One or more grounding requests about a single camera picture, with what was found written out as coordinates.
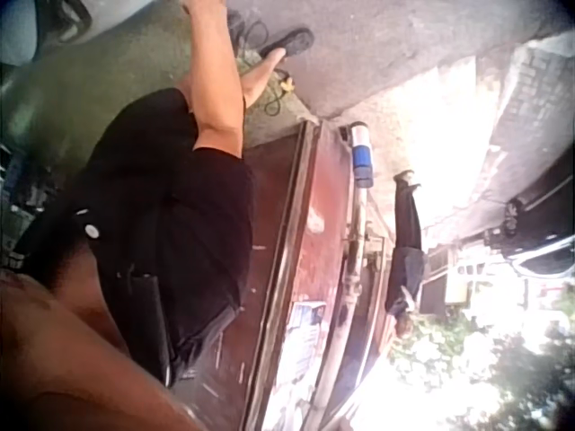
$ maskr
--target black shoe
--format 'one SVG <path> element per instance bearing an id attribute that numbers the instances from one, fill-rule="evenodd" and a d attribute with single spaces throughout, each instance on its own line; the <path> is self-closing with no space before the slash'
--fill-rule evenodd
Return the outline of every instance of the black shoe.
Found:
<path id="1" fill-rule="evenodd" d="M 242 15 L 234 9 L 227 10 L 227 29 L 230 31 L 230 40 L 232 41 L 234 57 L 237 57 L 240 52 L 242 36 L 245 32 L 245 21 L 243 20 Z"/>
<path id="2" fill-rule="evenodd" d="M 295 29 L 288 33 L 280 40 L 270 43 L 260 50 L 261 58 L 265 58 L 268 54 L 276 48 L 283 48 L 286 50 L 286 57 L 296 56 L 302 52 L 310 49 L 314 44 L 315 36 L 311 30 L 306 27 Z"/>

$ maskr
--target button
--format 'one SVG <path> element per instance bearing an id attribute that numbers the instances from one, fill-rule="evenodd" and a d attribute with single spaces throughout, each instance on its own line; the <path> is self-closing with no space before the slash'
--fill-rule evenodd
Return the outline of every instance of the button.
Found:
<path id="1" fill-rule="evenodd" d="M 98 230 L 98 228 L 96 226 L 94 226 L 93 224 L 87 224 L 84 228 L 86 234 L 92 238 L 93 240 L 95 240 L 96 238 L 98 238 L 100 236 L 100 231 Z"/>

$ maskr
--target person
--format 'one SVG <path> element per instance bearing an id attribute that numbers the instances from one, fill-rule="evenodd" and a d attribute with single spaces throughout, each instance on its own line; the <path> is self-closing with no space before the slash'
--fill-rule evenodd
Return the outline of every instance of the person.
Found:
<path id="1" fill-rule="evenodd" d="M 200 431 L 155 378 L 25 275 L 0 275 L 5 431 Z"/>
<path id="2" fill-rule="evenodd" d="M 394 176 L 395 248 L 389 274 L 385 310 L 395 318 L 395 333 L 407 337 L 413 328 L 411 313 L 420 291 L 426 256 L 421 247 L 420 218 L 413 192 L 420 184 L 411 184 L 413 171 Z"/>
<path id="3" fill-rule="evenodd" d="M 252 249 L 244 113 L 276 65 L 313 43 L 308 29 L 291 31 L 240 77 L 237 13 L 230 20 L 221 0 L 182 5 L 190 73 L 111 122 L 10 259 L 165 386 L 240 311 Z"/>

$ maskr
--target black car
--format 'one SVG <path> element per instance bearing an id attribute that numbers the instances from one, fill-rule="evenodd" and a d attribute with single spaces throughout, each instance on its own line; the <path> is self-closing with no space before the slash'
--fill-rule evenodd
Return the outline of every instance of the black car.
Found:
<path id="1" fill-rule="evenodd" d="M 505 206 L 500 227 L 484 233 L 486 245 L 501 252 L 521 275 L 572 276 L 573 146 L 527 189 Z"/>

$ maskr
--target cable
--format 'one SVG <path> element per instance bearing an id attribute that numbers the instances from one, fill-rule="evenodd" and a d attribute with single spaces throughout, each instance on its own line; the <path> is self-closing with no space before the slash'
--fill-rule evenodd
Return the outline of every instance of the cable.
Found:
<path id="1" fill-rule="evenodd" d="M 247 46 L 248 46 L 248 40 L 250 38 L 250 35 L 253 33 L 253 31 L 257 28 L 262 28 L 263 29 L 263 38 L 262 38 L 262 42 L 260 42 L 257 45 L 252 46 L 252 49 L 254 50 L 258 50 L 258 48 L 262 48 L 264 47 L 267 43 L 268 43 L 268 39 L 270 38 L 270 30 L 268 29 L 268 27 L 266 26 L 266 24 L 263 23 L 262 20 L 256 20 L 255 22 L 253 22 L 248 28 L 247 30 L 244 32 L 243 34 L 243 42 L 242 45 L 240 47 L 240 59 L 248 66 L 248 67 L 253 67 L 255 66 L 255 64 L 252 64 L 248 61 L 247 59 Z M 275 72 L 278 75 L 282 76 L 282 80 L 285 80 L 289 77 L 289 73 L 286 70 L 283 69 L 279 69 L 276 68 Z M 282 91 L 282 93 L 280 95 L 278 95 L 276 93 L 276 91 L 270 87 L 271 92 L 273 93 L 273 100 L 267 102 L 264 106 L 263 106 L 263 111 L 266 113 L 266 115 L 268 115 L 269 117 L 277 117 L 279 115 L 279 113 L 281 112 L 281 100 L 286 96 L 286 94 L 288 94 L 288 92 L 286 92 L 285 90 Z"/>

